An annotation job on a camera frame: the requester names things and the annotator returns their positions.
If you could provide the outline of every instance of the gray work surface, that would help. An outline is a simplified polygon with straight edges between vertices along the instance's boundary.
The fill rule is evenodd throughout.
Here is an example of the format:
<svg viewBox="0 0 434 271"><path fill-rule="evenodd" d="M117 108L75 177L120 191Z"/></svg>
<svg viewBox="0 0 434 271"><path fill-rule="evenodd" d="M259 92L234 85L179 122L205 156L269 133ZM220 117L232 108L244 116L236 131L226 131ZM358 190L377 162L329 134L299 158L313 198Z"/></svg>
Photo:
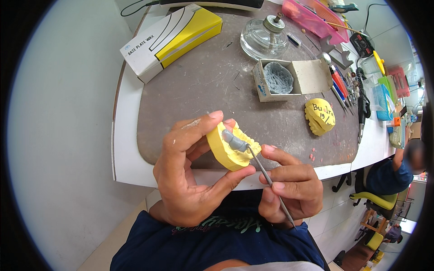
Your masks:
<svg viewBox="0 0 434 271"><path fill-rule="evenodd" d="M272 144L314 167L350 163L357 154L358 118L344 113L332 91L301 95L290 101L259 102L252 74L256 61L240 46L240 33L252 18L276 14L281 6L265 1L261 11L207 8L223 19L221 33L198 45L157 74L143 88L137 125L141 156L155 164L163 136L176 121L197 118L222 110L224 118L235 119L241 130L260 144ZM298 36L314 54L320 53L301 32L301 27L283 18L285 31ZM318 48L318 37L306 32ZM283 60L310 60L301 48L289 45ZM305 103L324 98L333 107L335 127L314 135L305 119ZM266 169L277 163L259 157ZM193 162L192 168L223 169L211 152Z"/></svg>

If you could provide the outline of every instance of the green plastic basket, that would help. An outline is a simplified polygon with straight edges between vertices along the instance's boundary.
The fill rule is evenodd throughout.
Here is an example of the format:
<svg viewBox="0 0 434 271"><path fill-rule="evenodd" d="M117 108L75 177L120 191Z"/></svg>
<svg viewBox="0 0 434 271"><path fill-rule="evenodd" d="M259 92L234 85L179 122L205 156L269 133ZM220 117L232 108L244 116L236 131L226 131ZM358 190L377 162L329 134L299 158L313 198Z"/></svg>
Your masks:
<svg viewBox="0 0 434 271"><path fill-rule="evenodd" d="M392 84L392 82L389 81L387 76L383 76L378 80L379 84L384 84L389 91L389 97L392 99L393 103L398 105L398 95L396 94L395 85Z"/></svg>

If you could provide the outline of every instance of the hand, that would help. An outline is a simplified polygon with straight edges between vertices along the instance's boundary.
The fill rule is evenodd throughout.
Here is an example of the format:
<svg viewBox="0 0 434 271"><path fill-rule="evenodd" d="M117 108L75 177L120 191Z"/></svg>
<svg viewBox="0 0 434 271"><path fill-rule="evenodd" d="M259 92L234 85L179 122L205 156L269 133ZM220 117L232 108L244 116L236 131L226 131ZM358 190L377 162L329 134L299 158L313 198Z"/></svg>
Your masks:
<svg viewBox="0 0 434 271"><path fill-rule="evenodd" d="M410 127L405 126L405 138L410 138Z"/></svg>
<svg viewBox="0 0 434 271"><path fill-rule="evenodd" d="M280 208L281 196L295 220L316 215L322 209L322 182L313 167L274 146L263 145L261 154L281 166L268 171L272 187L265 187L259 204L259 214L270 223L284 223L288 219ZM263 174L259 181L267 184Z"/></svg>
<svg viewBox="0 0 434 271"><path fill-rule="evenodd" d="M174 226L197 226L242 179L255 173L255 168L249 165L228 171L212 186L197 185L191 162L210 150L205 135L222 120L223 112L216 111L197 119L179 121L165 135L153 170L162 200L149 210L152 217ZM232 131L235 121L227 120L225 126Z"/></svg>

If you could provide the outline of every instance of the white tile floor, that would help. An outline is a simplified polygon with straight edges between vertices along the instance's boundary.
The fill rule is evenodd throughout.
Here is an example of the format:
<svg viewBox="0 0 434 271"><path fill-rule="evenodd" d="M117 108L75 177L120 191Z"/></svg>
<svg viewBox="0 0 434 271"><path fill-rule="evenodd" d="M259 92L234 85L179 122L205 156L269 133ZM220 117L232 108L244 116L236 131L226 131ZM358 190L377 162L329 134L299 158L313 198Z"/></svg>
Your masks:
<svg viewBox="0 0 434 271"><path fill-rule="evenodd" d="M334 193L332 186L336 186L340 177L325 180L323 208L321 212L305 221L309 232L324 255L327 263L333 261L341 250L348 251L357 242L354 239L359 235L360 221L363 219L366 206L362 200L356 207L349 198L354 193L355 174L352 175L352 185L344 183L341 189Z"/></svg>

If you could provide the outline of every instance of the yellow lid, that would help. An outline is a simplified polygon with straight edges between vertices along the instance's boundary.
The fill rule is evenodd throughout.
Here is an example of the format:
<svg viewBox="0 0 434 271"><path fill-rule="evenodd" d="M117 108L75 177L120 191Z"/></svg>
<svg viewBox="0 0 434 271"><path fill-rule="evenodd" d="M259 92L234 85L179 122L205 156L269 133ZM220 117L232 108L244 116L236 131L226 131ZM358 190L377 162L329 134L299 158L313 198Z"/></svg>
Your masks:
<svg viewBox="0 0 434 271"><path fill-rule="evenodd" d="M375 57L375 61L377 62L377 65L380 68L381 73L385 74L386 72L384 71L384 66L383 66L384 59L380 59L376 51L374 51L374 57Z"/></svg>

